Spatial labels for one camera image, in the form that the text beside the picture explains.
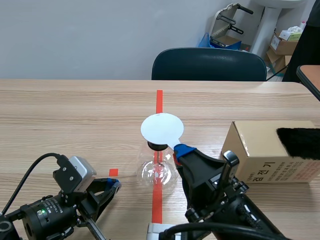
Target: cardboard box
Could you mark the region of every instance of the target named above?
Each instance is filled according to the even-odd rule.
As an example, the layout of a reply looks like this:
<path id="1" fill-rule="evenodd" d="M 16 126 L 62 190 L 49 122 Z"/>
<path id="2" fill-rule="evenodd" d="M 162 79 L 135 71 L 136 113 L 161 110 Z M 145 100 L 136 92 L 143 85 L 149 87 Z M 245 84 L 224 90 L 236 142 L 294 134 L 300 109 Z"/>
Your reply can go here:
<path id="1" fill-rule="evenodd" d="M 320 160 L 291 157 L 278 128 L 315 128 L 311 121 L 233 121 L 221 152 L 240 160 L 235 176 L 247 183 L 305 183 L 320 174 Z"/>
<path id="2" fill-rule="evenodd" d="M 292 56 L 297 44 L 298 41 L 286 41 L 274 33 L 271 39 L 270 47 L 277 55 Z"/>
<path id="3" fill-rule="evenodd" d="M 218 49 L 239 50 L 241 47 L 241 40 L 227 35 L 221 36 L 217 39 L 212 38 L 210 43 Z"/>
<path id="4" fill-rule="evenodd" d="M 267 66 L 271 69 L 273 74 L 277 73 L 285 66 L 287 66 L 291 60 L 292 56 L 287 55 L 277 55 L 275 52 L 269 47 L 269 50 L 266 52 L 267 55 Z M 277 76 L 283 76 L 287 69 L 282 70 Z"/>
<path id="5" fill-rule="evenodd" d="M 300 37 L 302 35 L 302 32 L 289 32 L 286 30 L 283 30 L 280 35 L 279 38 L 286 40 L 286 41 L 299 41 Z"/>

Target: red tape strip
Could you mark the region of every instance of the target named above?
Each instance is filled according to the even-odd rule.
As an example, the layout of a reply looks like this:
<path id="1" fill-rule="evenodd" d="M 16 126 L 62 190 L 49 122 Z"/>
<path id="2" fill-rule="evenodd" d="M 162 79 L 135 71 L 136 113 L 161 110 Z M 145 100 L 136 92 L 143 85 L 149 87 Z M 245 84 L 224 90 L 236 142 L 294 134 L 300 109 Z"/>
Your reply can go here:
<path id="1" fill-rule="evenodd" d="M 163 91 L 156 91 L 156 107 L 155 113 L 160 114 L 163 112 Z M 162 152 L 159 152 L 159 162 L 162 162 Z M 154 164 L 157 163 L 157 152 L 154 152 Z M 161 166 L 157 166 L 155 169 L 156 173 L 160 173 Z M 162 183 L 155 178 L 155 183 L 153 184 L 152 192 L 152 218 L 151 222 L 154 224 L 162 224 Z"/>
<path id="2" fill-rule="evenodd" d="M 113 168 L 109 170 L 109 177 L 118 177 L 118 168 Z"/>

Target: black cable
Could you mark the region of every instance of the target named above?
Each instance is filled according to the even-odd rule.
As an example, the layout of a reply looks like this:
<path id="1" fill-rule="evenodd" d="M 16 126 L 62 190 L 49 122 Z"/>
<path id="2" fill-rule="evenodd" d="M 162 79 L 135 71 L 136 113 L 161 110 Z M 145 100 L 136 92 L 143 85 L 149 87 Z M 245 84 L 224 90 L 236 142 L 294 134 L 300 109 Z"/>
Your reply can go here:
<path id="1" fill-rule="evenodd" d="M 11 204 L 15 200 L 15 198 L 18 195 L 18 193 L 19 193 L 20 189 L 22 188 L 23 184 L 27 180 L 27 178 L 30 175 L 30 173 L 32 172 L 32 170 L 37 166 L 37 164 L 40 163 L 45 158 L 55 157 L 56 159 L 58 159 L 60 156 L 61 155 L 57 154 L 57 153 L 46 153 L 46 154 L 42 155 L 41 157 L 39 157 L 37 160 L 35 160 L 35 162 L 29 167 L 28 171 L 26 171 L 26 173 L 24 174 L 23 178 L 21 179 L 19 185 L 16 187 L 14 193 L 10 197 L 8 203 L 5 205 L 5 207 L 4 207 L 3 211 L 2 211 L 3 215 L 5 215 L 6 212 L 8 211 L 8 209 L 10 208 Z"/>
<path id="2" fill-rule="evenodd" d="M 279 74 L 280 72 L 285 70 L 287 67 L 288 67 L 288 65 L 284 66 L 283 68 L 281 68 L 281 70 L 277 71 L 275 74 L 273 74 L 271 77 L 269 77 L 266 81 L 272 79 L 275 75 Z"/>
<path id="3" fill-rule="evenodd" d="M 190 231 L 211 231 L 214 233 L 240 234 L 260 240 L 288 240 L 286 237 L 263 232 L 251 227 L 217 222 L 195 222 L 176 225 L 166 229 L 163 232 L 161 239 L 170 240 L 174 234 Z"/>

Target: white paper disc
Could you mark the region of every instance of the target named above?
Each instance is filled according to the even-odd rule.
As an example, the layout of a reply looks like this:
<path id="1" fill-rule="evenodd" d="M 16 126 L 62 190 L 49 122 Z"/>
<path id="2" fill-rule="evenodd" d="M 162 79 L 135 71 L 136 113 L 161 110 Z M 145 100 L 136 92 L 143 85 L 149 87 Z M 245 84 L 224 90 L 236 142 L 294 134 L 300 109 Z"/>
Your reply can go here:
<path id="1" fill-rule="evenodd" d="M 148 116 L 141 125 L 141 134 L 145 140 L 157 145 L 169 145 L 170 148 L 180 143 L 184 133 L 184 124 L 175 115 L 157 113 Z"/>

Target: white sink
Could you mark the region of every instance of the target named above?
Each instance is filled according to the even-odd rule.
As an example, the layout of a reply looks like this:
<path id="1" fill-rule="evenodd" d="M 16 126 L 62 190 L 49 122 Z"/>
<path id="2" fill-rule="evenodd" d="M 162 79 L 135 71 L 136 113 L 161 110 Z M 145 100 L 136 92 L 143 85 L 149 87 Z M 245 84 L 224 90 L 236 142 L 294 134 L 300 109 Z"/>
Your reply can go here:
<path id="1" fill-rule="evenodd" d="M 307 0 L 253 0 L 265 6 L 250 52 L 264 58 L 282 9 L 294 9 Z"/>
<path id="2" fill-rule="evenodd" d="M 253 0 L 261 6 L 274 9 L 294 9 L 306 0 Z"/>

